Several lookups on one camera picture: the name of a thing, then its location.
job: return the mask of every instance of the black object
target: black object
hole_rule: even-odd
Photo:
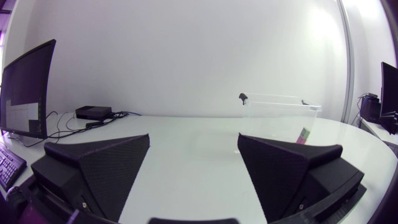
[[[377,95],[368,93],[362,98],[360,114],[366,121],[379,124],[381,104]]]
[[[395,111],[382,114],[379,123],[389,134],[398,133],[398,114]]]
[[[398,220],[398,166],[378,208],[374,212],[369,224],[395,224]]]
[[[396,65],[398,65],[398,2],[396,0],[380,0],[380,2],[390,25],[391,38],[395,48]]]
[[[84,106],[76,109],[76,117],[81,119],[92,119],[104,121],[109,118],[112,108],[108,106]]]
[[[0,144],[0,184],[7,191],[26,168],[26,161]]]
[[[74,209],[117,222],[148,148],[148,134],[83,144],[48,142],[46,155],[32,164],[35,180],[25,189],[37,189],[31,191],[38,198],[56,195],[64,201],[70,208],[54,211],[63,222]]]
[[[385,113],[398,111],[398,69],[381,62],[381,116]]]
[[[27,200],[19,187],[11,188],[7,193],[7,206],[11,209],[14,217],[19,219],[27,205]]]
[[[339,145],[305,146],[240,134],[238,147],[269,223],[301,212],[294,223],[325,221],[356,193],[364,175],[340,157]]]
[[[18,223],[17,217],[10,209],[5,199],[0,195],[0,220],[1,223]]]
[[[247,99],[247,98],[248,98],[248,96],[246,96],[244,93],[239,94],[239,99],[242,100],[242,104],[243,104],[243,105],[244,105],[245,99]]]
[[[100,125],[104,125],[104,123],[102,121],[98,121],[98,122],[92,122],[92,123],[86,123],[86,128],[90,129],[92,127],[95,126],[100,126]]]
[[[165,220],[160,218],[151,218],[148,224],[239,224],[234,218],[224,220],[207,220],[207,221],[183,221],[183,220]]]
[[[4,68],[1,83],[2,131],[47,138],[47,82],[55,40],[15,59]]]

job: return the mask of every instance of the cable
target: cable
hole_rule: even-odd
[[[9,149],[3,142],[0,142],[1,144],[3,144],[7,149]]]
[[[358,113],[356,114],[356,116],[354,117],[354,120],[353,120],[353,122],[351,122],[351,125],[353,125],[354,124],[354,121],[357,119],[357,117],[358,117],[358,115],[359,115],[359,113],[361,112],[361,109],[362,108],[359,108],[359,102],[361,101],[361,99],[362,98],[366,98],[365,96],[363,96],[363,95],[365,95],[366,93],[364,93],[364,94],[362,94],[360,97],[358,97],[358,102],[356,103],[356,106],[358,107],[358,109],[359,109],[359,111],[358,111]]]
[[[59,139],[61,139],[61,138],[65,138],[65,137],[68,137],[68,136],[71,136],[71,135],[74,135],[74,134],[77,134],[77,133],[83,133],[83,132],[88,131],[88,130],[91,130],[91,129],[100,128],[100,127],[102,127],[102,126],[105,126],[105,125],[107,125],[107,124],[109,124],[109,123],[112,123],[113,121],[116,121],[117,119],[124,118],[124,117],[128,116],[129,113],[131,113],[131,114],[136,114],[136,113],[127,112],[127,111],[115,112],[115,113],[112,113],[113,116],[110,118],[111,120],[110,120],[110,121],[107,121],[107,122],[104,122],[104,124],[102,124],[102,125],[98,125],[98,126],[91,127],[91,128],[70,129],[70,128],[68,127],[68,122],[69,122],[71,119],[74,119],[74,118],[75,118],[75,114],[73,114],[72,118],[70,118],[70,119],[67,121],[67,123],[65,124],[65,126],[67,127],[67,129],[68,129],[69,131],[61,131],[61,130],[59,129],[59,122],[61,121],[63,115],[65,115],[65,114],[67,114],[67,113],[68,113],[68,112],[65,112],[64,114],[62,114],[61,117],[60,117],[60,119],[58,120],[58,122],[57,122],[57,129],[58,129],[58,131],[55,132],[55,133],[50,134],[49,136],[47,136],[47,137],[50,138],[50,139],[56,139],[57,141],[56,141],[55,143],[58,143]],[[43,139],[43,140],[41,140],[41,141],[39,141],[39,142],[36,142],[36,143],[34,143],[34,144],[31,144],[31,145],[28,145],[28,146],[27,146],[27,145],[25,145],[24,142],[22,142],[22,140],[20,140],[18,137],[12,138],[12,137],[10,137],[10,136],[8,135],[8,138],[9,138],[9,139],[16,139],[16,140],[20,141],[25,147],[32,147],[32,146],[34,146],[34,145],[36,145],[36,144],[39,144],[39,143],[41,143],[42,141],[45,140],[45,139]]]
[[[16,139],[16,140],[18,140],[18,141],[21,142],[25,147],[32,147],[32,146],[35,146],[35,145],[37,145],[38,143],[40,143],[40,142],[42,142],[42,141],[45,140],[45,139],[43,139],[43,140],[38,141],[37,143],[33,143],[33,144],[27,146],[27,145],[25,145],[25,143],[24,143],[22,140],[19,139],[19,137],[12,138],[12,137],[10,137],[9,134],[8,134],[7,137],[8,137],[9,139]]]
[[[49,118],[49,116],[50,116],[52,113],[56,113],[56,114],[58,115],[58,113],[57,113],[56,111],[51,111],[51,112],[49,113],[49,115],[47,115],[47,116],[45,117],[45,119]]]
[[[130,111],[121,111],[122,113],[129,113],[129,114],[135,114],[137,116],[141,116],[141,114],[139,113],[134,113],[134,112],[130,112]]]
[[[60,136],[60,131],[61,131],[60,128],[58,127],[58,125],[60,124],[60,121],[61,121],[63,115],[60,117],[60,119],[59,119],[58,122],[57,122],[58,137]]]
[[[67,123],[65,124],[65,126],[67,127],[67,129],[69,130],[69,131],[78,131],[79,129],[70,129],[69,127],[68,127],[68,123],[69,123],[69,121],[70,120],[72,120],[72,119],[75,119],[75,114],[76,114],[76,112],[73,114],[73,116],[67,121]]]

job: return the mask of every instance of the monitor bezel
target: monitor bezel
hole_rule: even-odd
[[[12,61],[10,64],[8,64],[7,66],[4,67],[3,69],[3,76],[2,76],[2,80],[1,83],[3,83],[4,80],[4,71],[11,67],[12,65],[14,65],[15,63],[17,63],[19,60],[21,60],[22,58],[44,48],[44,47],[51,47],[51,53],[50,53],[50,57],[48,60],[48,66],[45,67],[45,77],[43,77],[43,81],[40,85],[40,100],[39,100],[39,119],[40,119],[40,125],[42,128],[42,132],[40,134],[36,134],[36,133],[30,133],[30,132],[26,132],[26,131],[21,131],[21,130],[15,130],[12,128],[7,128],[7,127],[2,127],[1,126],[1,122],[0,122],[0,129],[1,131],[8,131],[9,133],[14,133],[14,134],[20,134],[22,136],[27,136],[27,137],[32,137],[32,138],[40,138],[40,139],[47,139],[47,122],[46,122],[46,102],[47,102],[47,84],[49,82],[49,73],[50,73],[50,67],[51,67],[51,61],[52,61],[52,55],[54,53],[54,48],[55,48],[55,43],[56,40],[52,39],[50,41],[47,41],[44,44],[41,44],[35,48],[33,48],[32,50],[24,53],[23,55],[21,55],[20,57],[18,57],[17,59],[15,59],[14,61]],[[1,92],[0,92],[0,96],[3,95],[3,90],[4,88],[1,88]]]

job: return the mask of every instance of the white table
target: white table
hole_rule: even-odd
[[[65,115],[60,126],[71,117]],[[86,121],[72,120],[70,127]],[[382,200],[397,158],[378,138],[353,126],[320,118],[171,118],[129,116],[59,143],[79,143],[149,133],[150,148],[132,186],[119,222],[147,223],[151,217],[209,220],[235,217],[240,223],[265,223],[261,205],[238,150],[238,133],[295,141],[311,126],[307,144],[341,144],[342,157],[365,173],[366,193],[342,223],[366,223]],[[44,155],[3,138],[31,165]],[[32,175],[28,167],[16,185]]]
[[[361,119],[361,124],[365,125],[371,134],[384,141],[388,146],[398,148],[398,134],[389,134],[380,124],[375,124],[365,119]]]

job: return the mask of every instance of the white wall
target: white wall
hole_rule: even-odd
[[[355,56],[354,98],[349,116],[351,124],[359,111],[356,106],[359,96],[371,92],[381,97],[381,62],[396,66],[396,59],[389,24],[380,1],[343,0],[343,4]]]
[[[35,0],[14,12],[6,63],[57,40],[48,111],[241,116],[246,91],[301,96],[341,118],[346,47],[335,1]]]

